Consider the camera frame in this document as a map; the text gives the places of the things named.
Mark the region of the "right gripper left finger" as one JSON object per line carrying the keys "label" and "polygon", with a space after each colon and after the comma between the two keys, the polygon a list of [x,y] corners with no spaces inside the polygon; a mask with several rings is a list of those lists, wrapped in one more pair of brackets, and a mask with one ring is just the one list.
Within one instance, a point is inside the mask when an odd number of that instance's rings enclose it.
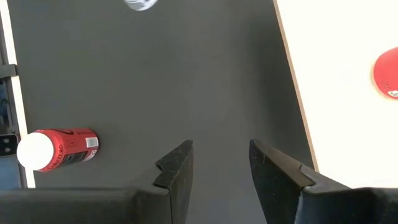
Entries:
{"label": "right gripper left finger", "polygon": [[193,141],[120,188],[1,191],[1,223],[185,223],[193,184]]}

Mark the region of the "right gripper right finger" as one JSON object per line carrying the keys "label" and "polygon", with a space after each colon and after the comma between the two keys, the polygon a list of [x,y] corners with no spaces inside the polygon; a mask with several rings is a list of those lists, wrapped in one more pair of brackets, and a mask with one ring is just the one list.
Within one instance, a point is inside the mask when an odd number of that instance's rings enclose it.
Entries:
{"label": "right gripper right finger", "polygon": [[267,223],[397,224],[397,189],[351,189],[256,139],[249,161]]}

